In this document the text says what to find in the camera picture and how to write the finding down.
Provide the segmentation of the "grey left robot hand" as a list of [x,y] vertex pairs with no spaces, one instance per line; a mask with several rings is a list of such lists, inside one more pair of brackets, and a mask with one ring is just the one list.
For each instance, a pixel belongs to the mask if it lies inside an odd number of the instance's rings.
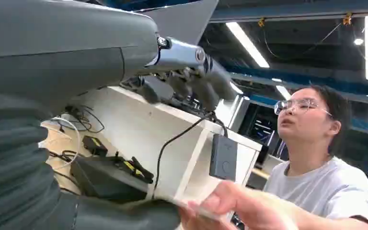
[[162,37],[154,20],[77,0],[0,0],[0,230],[174,230],[179,208],[129,208],[61,191],[43,121],[74,96],[160,73],[213,110],[230,74],[203,48]]

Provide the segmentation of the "person's hand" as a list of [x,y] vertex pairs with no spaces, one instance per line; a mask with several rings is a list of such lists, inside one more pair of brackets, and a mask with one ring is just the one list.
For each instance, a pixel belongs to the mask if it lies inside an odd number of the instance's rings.
[[185,230],[235,230],[223,218],[233,211],[251,230],[297,230],[295,221],[283,211],[270,207],[267,199],[255,198],[244,188],[222,181],[201,203],[189,201],[188,208],[180,209],[181,224]]

